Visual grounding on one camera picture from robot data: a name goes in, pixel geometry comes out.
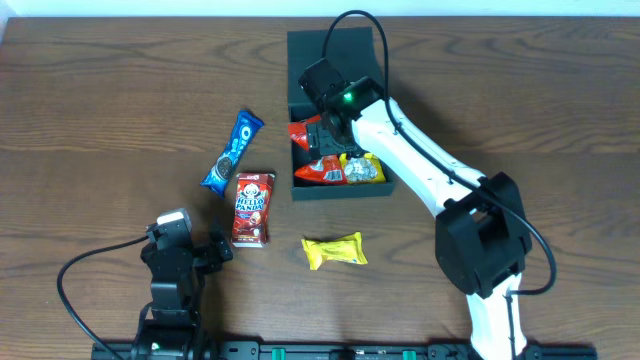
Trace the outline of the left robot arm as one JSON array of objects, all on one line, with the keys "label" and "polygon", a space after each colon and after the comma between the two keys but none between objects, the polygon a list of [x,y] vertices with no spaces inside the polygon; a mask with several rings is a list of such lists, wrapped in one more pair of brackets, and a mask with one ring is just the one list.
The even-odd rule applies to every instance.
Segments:
[{"label": "left robot arm", "polygon": [[218,345],[202,328],[200,300],[205,276],[233,259],[217,226],[209,241],[196,245],[187,222],[174,220],[147,228],[141,260],[152,274],[152,301],[140,312],[130,355],[133,359],[217,359]]}]

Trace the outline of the red snack bag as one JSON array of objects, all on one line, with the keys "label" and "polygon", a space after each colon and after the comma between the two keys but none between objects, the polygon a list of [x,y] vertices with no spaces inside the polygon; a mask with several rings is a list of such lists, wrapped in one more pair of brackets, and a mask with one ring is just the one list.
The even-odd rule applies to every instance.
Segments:
[{"label": "red snack bag", "polygon": [[[316,115],[311,118],[293,122],[288,125],[289,136],[294,144],[305,151],[310,150],[308,125],[319,124],[321,116]],[[294,172],[297,179],[322,185],[345,185],[347,179],[340,160],[337,155],[323,156],[319,160],[312,160],[308,164],[301,166]]]}]

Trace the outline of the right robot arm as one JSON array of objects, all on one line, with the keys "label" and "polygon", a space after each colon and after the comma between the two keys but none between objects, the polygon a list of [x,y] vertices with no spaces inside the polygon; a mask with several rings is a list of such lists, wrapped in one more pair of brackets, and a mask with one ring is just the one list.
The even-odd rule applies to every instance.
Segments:
[{"label": "right robot arm", "polygon": [[467,298],[471,346],[482,359],[516,359],[527,340],[519,319],[519,286],[532,243],[516,183],[459,162],[425,135],[369,77],[304,75],[299,86],[319,110],[325,150],[375,155],[435,218],[435,255]]}]

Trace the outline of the red Hello Panda box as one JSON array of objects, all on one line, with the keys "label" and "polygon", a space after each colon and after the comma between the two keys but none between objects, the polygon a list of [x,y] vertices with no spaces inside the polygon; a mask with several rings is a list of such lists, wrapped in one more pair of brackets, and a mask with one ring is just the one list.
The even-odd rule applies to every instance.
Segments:
[{"label": "red Hello Panda box", "polygon": [[269,243],[268,215],[275,175],[243,172],[237,175],[231,243],[236,248],[264,248]]}]

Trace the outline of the yellow seed snack bag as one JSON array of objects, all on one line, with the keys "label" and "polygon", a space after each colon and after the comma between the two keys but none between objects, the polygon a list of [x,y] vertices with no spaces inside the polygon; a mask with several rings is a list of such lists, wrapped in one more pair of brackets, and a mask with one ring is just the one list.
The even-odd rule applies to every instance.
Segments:
[{"label": "yellow seed snack bag", "polygon": [[350,157],[347,154],[341,154],[339,161],[348,184],[386,182],[381,162],[372,153],[365,153],[361,157]]}]

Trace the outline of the blue Oreo cookie pack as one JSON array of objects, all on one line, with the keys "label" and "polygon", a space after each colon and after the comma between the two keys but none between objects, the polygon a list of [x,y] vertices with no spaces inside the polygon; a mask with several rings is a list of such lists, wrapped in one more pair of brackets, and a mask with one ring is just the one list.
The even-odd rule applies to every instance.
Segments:
[{"label": "blue Oreo cookie pack", "polygon": [[229,141],[200,185],[223,197],[227,185],[249,144],[264,122],[248,110],[240,110]]}]

